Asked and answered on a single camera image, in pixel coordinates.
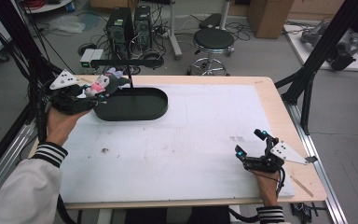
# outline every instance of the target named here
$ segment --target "white device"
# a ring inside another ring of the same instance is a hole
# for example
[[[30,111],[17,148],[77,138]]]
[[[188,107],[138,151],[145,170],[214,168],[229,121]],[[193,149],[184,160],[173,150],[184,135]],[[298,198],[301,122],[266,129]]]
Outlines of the white device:
[[[86,49],[80,59],[80,63],[85,68],[91,68],[92,60],[100,60],[103,56],[103,49]]]
[[[51,90],[57,90],[60,88],[75,85],[79,82],[79,79],[64,69],[59,76],[50,85]]]
[[[275,147],[271,149],[271,153],[284,161],[293,161],[304,165],[309,164],[306,159],[301,157],[298,152],[296,152],[292,147],[283,141],[280,141],[280,143],[275,145]]]

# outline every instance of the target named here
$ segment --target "aluminum rail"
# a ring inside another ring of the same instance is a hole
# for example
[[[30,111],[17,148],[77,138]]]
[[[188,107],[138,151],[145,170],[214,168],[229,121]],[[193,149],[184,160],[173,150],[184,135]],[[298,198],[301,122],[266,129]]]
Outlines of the aluminum rail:
[[[310,135],[307,135],[301,127],[301,112],[298,110],[298,107],[296,105],[289,105],[286,102],[284,102],[284,104],[286,106],[287,112],[289,113],[293,123],[296,126],[297,132],[304,145],[304,148],[307,150],[307,153],[309,154],[309,156],[315,156],[319,159],[320,157],[318,155],[315,145],[312,142],[312,139],[310,138]],[[335,224],[347,224],[348,221],[345,218],[344,212],[341,209],[341,205],[338,202],[336,193],[334,192],[333,187],[328,180],[328,176],[324,170],[322,162],[318,160],[313,164],[315,166],[316,172],[319,175],[319,178],[322,181],[322,184],[324,185],[324,189],[326,190],[327,198],[325,200],[325,203],[330,213],[330,217]]]
[[[13,168],[19,154],[24,146],[28,143],[35,130],[35,121],[30,124],[24,124],[14,140],[11,142],[9,148],[0,160],[0,188],[4,183],[9,171]]]

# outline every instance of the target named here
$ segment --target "round stool seat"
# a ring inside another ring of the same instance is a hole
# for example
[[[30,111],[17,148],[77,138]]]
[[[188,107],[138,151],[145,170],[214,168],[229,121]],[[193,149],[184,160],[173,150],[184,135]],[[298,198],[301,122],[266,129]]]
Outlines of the round stool seat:
[[[194,43],[205,49],[228,49],[234,43],[234,37],[224,30],[205,28],[194,34]]]

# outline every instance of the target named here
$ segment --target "black oval tray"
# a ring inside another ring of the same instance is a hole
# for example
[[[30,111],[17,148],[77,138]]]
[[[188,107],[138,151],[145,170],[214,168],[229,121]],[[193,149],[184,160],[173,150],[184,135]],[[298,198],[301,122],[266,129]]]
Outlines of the black oval tray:
[[[98,118],[107,121],[158,119],[168,109],[167,94],[156,88],[123,88],[94,107]]]

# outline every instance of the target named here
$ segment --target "black bracket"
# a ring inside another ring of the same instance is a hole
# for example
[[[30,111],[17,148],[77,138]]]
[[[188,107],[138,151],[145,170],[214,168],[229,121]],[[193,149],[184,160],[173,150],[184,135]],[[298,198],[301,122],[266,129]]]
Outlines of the black bracket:
[[[282,94],[282,99],[290,105],[296,105],[298,97],[304,92],[300,125],[306,134],[310,134],[310,97],[316,73],[357,18],[358,0],[344,1],[304,65],[296,73],[275,83],[277,89],[292,83]]]

